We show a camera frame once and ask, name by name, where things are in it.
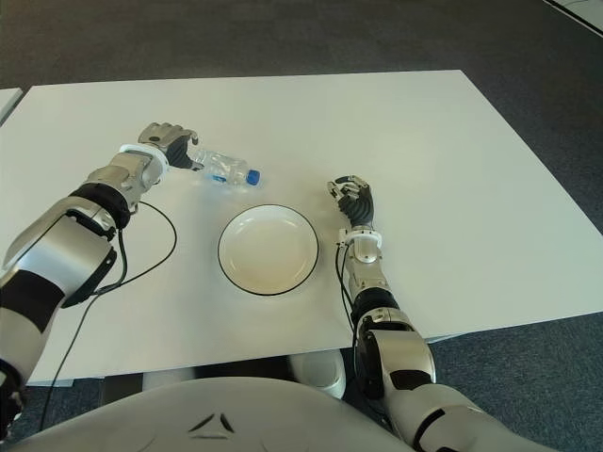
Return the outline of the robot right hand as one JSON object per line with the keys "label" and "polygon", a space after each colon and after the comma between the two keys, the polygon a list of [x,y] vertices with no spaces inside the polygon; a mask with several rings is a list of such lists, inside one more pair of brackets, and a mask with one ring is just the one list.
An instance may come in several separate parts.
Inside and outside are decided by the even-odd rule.
{"label": "robot right hand", "polygon": [[372,225],[374,202],[366,181],[356,175],[341,176],[327,183],[327,191],[352,228]]}

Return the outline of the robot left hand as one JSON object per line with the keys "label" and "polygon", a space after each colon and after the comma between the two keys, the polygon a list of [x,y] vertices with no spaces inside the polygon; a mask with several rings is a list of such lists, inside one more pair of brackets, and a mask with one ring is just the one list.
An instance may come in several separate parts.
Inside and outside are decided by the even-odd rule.
{"label": "robot left hand", "polygon": [[166,156],[171,167],[193,171],[203,168],[187,152],[189,143],[199,144],[198,134],[181,125],[152,122],[140,133],[138,143],[156,147]]}

